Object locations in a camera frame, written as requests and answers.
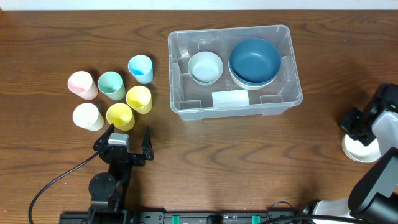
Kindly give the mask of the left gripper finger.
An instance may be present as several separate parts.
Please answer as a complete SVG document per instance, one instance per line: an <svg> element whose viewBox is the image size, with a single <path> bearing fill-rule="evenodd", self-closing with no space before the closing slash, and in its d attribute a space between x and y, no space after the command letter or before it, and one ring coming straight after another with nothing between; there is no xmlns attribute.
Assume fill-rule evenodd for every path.
<svg viewBox="0 0 398 224"><path fill-rule="evenodd" d="M111 124L109 128L95 141L93 150L96 152L105 152L109 147L108 139L111 134L114 133L114 124Z"/></svg>
<svg viewBox="0 0 398 224"><path fill-rule="evenodd" d="M146 128L146 131L145 131L145 134L144 134L144 139L142 141L141 149L143 151L143 155L145 157L145 160L152 161L154 159L154 151L153 151L152 143L151 143L151 140L150 140L150 129L149 129L149 127Z"/></svg>

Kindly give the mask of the white small bowl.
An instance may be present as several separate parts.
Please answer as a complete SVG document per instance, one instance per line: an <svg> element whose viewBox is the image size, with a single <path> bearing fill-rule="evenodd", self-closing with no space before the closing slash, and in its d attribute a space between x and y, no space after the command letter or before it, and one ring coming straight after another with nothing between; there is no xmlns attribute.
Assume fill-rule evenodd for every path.
<svg viewBox="0 0 398 224"><path fill-rule="evenodd" d="M345 134L341 145L346 156L357 162L372 163L381 157L377 139L374 139L368 146L364 146L358 140L353 140Z"/></svg>

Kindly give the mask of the light grey small bowl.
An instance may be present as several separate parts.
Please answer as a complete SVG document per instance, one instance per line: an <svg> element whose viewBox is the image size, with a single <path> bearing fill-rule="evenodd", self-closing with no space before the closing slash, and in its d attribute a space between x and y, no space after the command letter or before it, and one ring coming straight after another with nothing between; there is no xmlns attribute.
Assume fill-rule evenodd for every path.
<svg viewBox="0 0 398 224"><path fill-rule="evenodd" d="M203 86L214 84L224 69L222 59L215 53L203 51L196 53L188 61L188 73L193 80Z"/></svg>

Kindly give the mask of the beige large bowl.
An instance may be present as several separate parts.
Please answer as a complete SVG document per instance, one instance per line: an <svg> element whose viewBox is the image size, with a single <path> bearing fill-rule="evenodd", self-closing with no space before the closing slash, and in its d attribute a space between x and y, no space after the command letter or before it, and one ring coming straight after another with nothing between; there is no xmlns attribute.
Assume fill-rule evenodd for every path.
<svg viewBox="0 0 398 224"><path fill-rule="evenodd" d="M235 82L235 84L237 84L238 86L240 86L241 88L244 88L246 90L259 90L259 89L264 88L265 86L267 86L268 84L271 84L273 82L273 80L271 80L268 83L260 84L260 85L245 84L242 81L239 81L238 78L233 73L231 73L231 78Z"/></svg>

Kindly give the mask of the dark blue bowl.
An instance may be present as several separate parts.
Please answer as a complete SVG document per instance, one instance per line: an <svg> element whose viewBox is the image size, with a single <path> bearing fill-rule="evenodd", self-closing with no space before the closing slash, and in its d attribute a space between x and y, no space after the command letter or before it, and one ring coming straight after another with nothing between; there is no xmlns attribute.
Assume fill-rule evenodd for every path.
<svg viewBox="0 0 398 224"><path fill-rule="evenodd" d="M279 73L282 57L268 40L251 38L237 43L229 55L233 75L248 85L265 85Z"/></svg>
<svg viewBox="0 0 398 224"><path fill-rule="evenodd" d="M240 83L242 85L250 86L250 87L253 87L253 88L254 87L262 88L263 86L266 86L266 85L270 84L271 82L273 82L276 79L276 77L278 76L278 74L280 72L280 70L279 70L277 72L277 74L274 77L272 77L270 80L268 80L268 81L260 82L260 83L250 83L250 82L244 81L242 78L239 78L237 76L237 74L234 72L234 70L233 70L233 68L232 68L230 63L228 63L228 68L229 68L229 71L231 72L231 77L233 78L234 81L237 81L238 83Z"/></svg>

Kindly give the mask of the clear plastic storage container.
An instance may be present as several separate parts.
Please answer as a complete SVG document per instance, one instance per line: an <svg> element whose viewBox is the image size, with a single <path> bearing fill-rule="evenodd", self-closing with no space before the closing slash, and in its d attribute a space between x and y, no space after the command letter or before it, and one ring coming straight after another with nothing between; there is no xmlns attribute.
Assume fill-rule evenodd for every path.
<svg viewBox="0 0 398 224"><path fill-rule="evenodd" d="M228 65L233 47L250 38L270 41L282 59L276 78L258 90L237 85ZM174 31L168 36L168 49L170 107L182 120L279 115L303 100L292 37L285 25ZM207 86L188 73L191 57L203 51L217 54L224 65L219 79Z"/></svg>

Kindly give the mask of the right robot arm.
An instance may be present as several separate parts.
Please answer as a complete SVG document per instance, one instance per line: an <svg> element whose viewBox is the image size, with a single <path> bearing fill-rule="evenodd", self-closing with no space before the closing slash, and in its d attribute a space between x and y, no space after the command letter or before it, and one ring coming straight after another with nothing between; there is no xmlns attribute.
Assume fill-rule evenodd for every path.
<svg viewBox="0 0 398 224"><path fill-rule="evenodd" d="M349 197L313 202L303 214L309 223L397 223L397 85L380 85L363 110L353 108L338 126L345 154L374 165Z"/></svg>

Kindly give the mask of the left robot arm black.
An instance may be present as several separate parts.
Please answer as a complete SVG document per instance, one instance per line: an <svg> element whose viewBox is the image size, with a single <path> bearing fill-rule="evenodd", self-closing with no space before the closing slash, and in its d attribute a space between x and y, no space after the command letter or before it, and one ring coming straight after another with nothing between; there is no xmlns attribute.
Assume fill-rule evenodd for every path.
<svg viewBox="0 0 398 224"><path fill-rule="evenodd" d="M93 145L109 169L90 180L89 223L137 223L136 212L124 208L124 204L132 169L154 159L150 129L146 128L140 154L130 153L129 135L115 133L114 129L114 124L111 124Z"/></svg>

